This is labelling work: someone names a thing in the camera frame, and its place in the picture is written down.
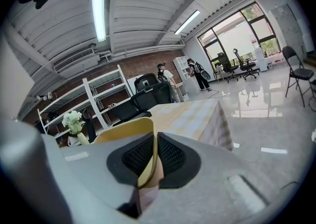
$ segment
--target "person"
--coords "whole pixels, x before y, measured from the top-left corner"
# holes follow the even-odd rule
[[[193,59],[189,58],[187,60],[188,65],[190,66],[190,72],[191,74],[194,72],[194,75],[197,78],[197,82],[199,87],[201,88],[201,91],[204,91],[204,85],[208,91],[211,91],[212,89],[209,87],[209,84],[205,78],[203,78],[201,72],[204,71],[204,68],[201,64],[198,62],[195,62]]]
[[[175,101],[177,103],[180,103],[181,101],[180,101],[180,98],[179,98],[178,93],[177,93],[176,82],[173,79],[173,74],[170,71],[166,70],[164,65],[165,65],[165,63],[157,65],[157,68],[158,68],[157,78],[161,82],[164,82],[164,81],[169,82],[169,84],[171,86],[171,94],[172,94],[173,98],[175,99]]]

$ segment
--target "tiled floor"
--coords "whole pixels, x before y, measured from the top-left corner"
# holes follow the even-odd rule
[[[260,73],[257,79],[213,82],[211,88],[219,93],[203,91],[190,97],[190,101],[211,98],[221,102],[233,142],[239,144],[234,153],[268,175],[279,188],[300,181],[316,147],[311,140],[316,112],[308,106],[312,93],[304,95],[305,108],[295,86],[285,98],[288,74],[289,67],[280,65]],[[309,87],[307,81],[300,81],[300,85],[303,92]],[[316,102],[311,104],[316,110]],[[261,148],[281,149],[283,153],[263,152]]]

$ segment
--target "ceiling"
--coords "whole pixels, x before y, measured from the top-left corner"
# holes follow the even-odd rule
[[[19,61],[35,80],[30,96],[44,94],[65,81],[52,69],[58,58],[95,43],[98,51],[113,54],[137,48],[179,44],[201,22],[232,0],[105,0],[106,41],[97,42],[91,0],[49,0],[41,9],[35,3],[14,3],[8,23],[30,46],[29,55],[9,40]],[[181,35],[174,32],[195,11],[200,14]]]

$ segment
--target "ceiling light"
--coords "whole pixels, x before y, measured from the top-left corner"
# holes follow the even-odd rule
[[[92,0],[92,11],[98,42],[102,42],[107,39],[105,34],[104,0]]]
[[[177,30],[174,32],[175,35],[179,34],[195,17],[200,13],[199,10],[196,10]]]

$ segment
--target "fluorescent light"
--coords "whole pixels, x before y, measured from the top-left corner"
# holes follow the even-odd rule
[[[200,11],[196,10],[177,30],[174,32],[175,35],[178,35],[195,17],[199,15]]]
[[[104,0],[92,0],[92,11],[98,42],[102,42],[107,39],[105,34]]]
[[[287,154],[286,149],[270,149],[270,148],[261,148],[262,152],[274,153],[274,154]]]

